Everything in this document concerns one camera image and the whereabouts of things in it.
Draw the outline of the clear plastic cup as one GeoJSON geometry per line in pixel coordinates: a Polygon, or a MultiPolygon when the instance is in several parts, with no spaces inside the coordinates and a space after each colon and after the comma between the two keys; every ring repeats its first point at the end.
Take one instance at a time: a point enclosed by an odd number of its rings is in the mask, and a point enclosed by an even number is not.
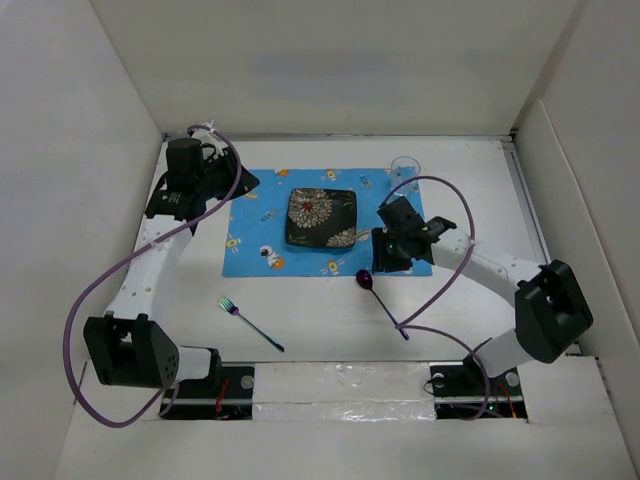
{"type": "Polygon", "coordinates": [[[419,182],[410,181],[421,173],[420,163],[411,156],[399,156],[391,162],[389,177],[395,196],[408,196],[419,191],[419,182]]]}

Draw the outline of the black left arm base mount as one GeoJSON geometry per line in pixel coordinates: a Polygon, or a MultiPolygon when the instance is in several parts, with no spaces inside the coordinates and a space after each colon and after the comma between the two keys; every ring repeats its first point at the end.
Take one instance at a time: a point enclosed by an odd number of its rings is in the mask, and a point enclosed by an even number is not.
{"type": "Polygon", "coordinates": [[[162,398],[166,420],[240,421],[253,417],[254,364],[222,365],[216,379],[186,380],[162,398]]]}

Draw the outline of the iridescent metal fork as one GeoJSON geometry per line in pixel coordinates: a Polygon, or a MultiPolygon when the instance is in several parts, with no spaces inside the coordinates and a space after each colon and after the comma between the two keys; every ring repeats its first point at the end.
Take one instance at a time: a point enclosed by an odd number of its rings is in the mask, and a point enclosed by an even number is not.
{"type": "Polygon", "coordinates": [[[220,296],[218,298],[218,304],[228,314],[239,318],[242,322],[244,322],[249,328],[251,328],[258,335],[260,335],[264,340],[266,340],[276,350],[278,350],[281,353],[285,352],[285,348],[280,343],[278,343],[272,337],[267,335],[263,330],[261,330],[253,322],[251,322],[244,315],[242,315],[241,312],[240,312],[240,309],[228,297],[220,296]]]}

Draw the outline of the black floral square plate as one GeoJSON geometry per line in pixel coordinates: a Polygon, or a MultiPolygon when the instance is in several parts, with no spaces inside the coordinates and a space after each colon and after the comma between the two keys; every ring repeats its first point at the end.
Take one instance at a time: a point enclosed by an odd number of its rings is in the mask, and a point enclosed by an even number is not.
{"type": "Polygon", "coordinates": [[[357,196],[351,190],[295,188],[285,223],[290,246],[349,250],[356,243],[357,196]]]}

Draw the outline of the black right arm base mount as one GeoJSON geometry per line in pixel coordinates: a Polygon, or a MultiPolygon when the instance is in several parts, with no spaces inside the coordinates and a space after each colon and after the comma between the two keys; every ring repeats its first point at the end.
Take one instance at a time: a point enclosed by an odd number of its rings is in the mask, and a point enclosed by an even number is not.
{"type": "Polygon", "coordinates": [[[519,372],[507,370],[489,379],[489,395],[476,366],[463,361],[429,362],[430,378],[423,383],[423,391],[431,395],[438,420],[470,420],[481,418],[528,418],[519,372]]]}

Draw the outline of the blue space print placemat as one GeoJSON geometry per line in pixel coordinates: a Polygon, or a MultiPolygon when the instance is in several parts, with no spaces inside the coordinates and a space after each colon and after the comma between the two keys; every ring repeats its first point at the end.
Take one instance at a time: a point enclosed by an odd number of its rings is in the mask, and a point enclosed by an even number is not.
{"type": "Polygon", "coordinates": [[[338,277],[371,268],[371,230],[382,225],[376,209],[391,189],[387,169],[262,169],[253,174],[260,185],[231,204],[225,277],[338,277]],[[358,217],[352,249],[303,248],[285,242],[288,199],[295,188],[356,193],[358,217]]]}

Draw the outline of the purple metal spoon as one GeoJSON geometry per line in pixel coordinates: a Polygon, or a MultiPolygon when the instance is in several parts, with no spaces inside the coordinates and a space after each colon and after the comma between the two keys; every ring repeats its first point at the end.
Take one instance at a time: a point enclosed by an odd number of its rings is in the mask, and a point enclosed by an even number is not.
{"type": "Polygon", "coordinates": [[[403,330],[403,329],[401,329],[399,327],[399,322],[396,320],[395,316],[387,308],[387,306],[385,305],[383,300],[380,298],[380,296],[374,291],[374,288],[373,288],[373,277],[372,277],[371,273],[369,271],[365,270],[365,269],[360,269],[360,270],[357,271],[357,273],[355,275],[355,278],[356,278],[356,282],[357,282],[357,284],[359,285],[360,288],[370,292],[373,295],[373,297],[376,299],[376,301],[382,307],[382,309],[384,310],[384,312],[386,313],[388,318],[393,323],[393,325],[396,328],[396,330],[400,333],[402,338],[405,341],[409,341],[410,340],[409,335],[406,333],[405,330],[403,330]]]}

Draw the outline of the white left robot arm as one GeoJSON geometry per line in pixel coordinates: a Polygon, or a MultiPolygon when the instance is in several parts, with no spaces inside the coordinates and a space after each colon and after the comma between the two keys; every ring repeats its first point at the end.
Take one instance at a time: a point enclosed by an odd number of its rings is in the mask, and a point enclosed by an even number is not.
{"type": "Polygon", "coordinates": [[[259,184],[218,134],[168,142],[167,170],[148,200],[138,249],[103,315],[87,319],[83,337],[101,384],[169,389],[185,382],[201,396],[222,387],[214,348],[180,346],[166,333],[165,306],[179,259],[212,199],[238,198],[259,184]]]}

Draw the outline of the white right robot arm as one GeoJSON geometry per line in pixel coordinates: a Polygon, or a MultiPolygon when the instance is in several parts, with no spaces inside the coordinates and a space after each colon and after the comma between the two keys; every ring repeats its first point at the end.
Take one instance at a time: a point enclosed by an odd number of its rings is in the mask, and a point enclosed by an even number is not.
{"type": "Polygon", "coordinates": [[[499,376],[531,361],[555,362],[593,325],[593,315],[569,265],[513,257],[472,239],[443,217],[428,221],[400,197],[382,204],[384,226],[372,232],[374,272],[405,271],[416,260],[462,275],[497,294],[514,309],[514,327],[489,340],[462,369],[473,393],[494,387],[499,376]]]}

